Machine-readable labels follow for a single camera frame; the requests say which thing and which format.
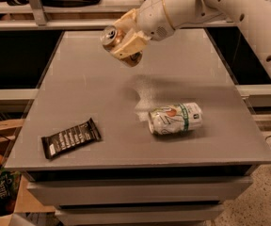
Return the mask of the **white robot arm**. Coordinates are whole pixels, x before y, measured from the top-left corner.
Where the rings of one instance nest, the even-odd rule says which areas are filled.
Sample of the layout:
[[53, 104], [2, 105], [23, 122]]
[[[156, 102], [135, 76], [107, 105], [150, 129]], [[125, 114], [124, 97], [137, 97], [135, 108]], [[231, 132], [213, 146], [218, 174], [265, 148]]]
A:
[[111, 55], [123, 59], [144, 49], [150, 40], [163, 40], [181, 27], [231, 19], [271, 78], [271, 2], [266, 0], [146, 0], [115, 21], [125, 33]]

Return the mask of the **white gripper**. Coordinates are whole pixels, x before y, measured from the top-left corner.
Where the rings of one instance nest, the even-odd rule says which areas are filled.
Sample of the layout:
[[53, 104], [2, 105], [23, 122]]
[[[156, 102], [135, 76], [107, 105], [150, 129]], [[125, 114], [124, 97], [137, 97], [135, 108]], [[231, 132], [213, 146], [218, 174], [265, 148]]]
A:
[[111, 50], [111, 55], [117, 59], [142, 51], [150, 39], [164, 40], [175, 32], [167, 18], [164, 0], [145, 0], [138, 10], [133, 8], [116, 20], [114, 26], [127, 32]]

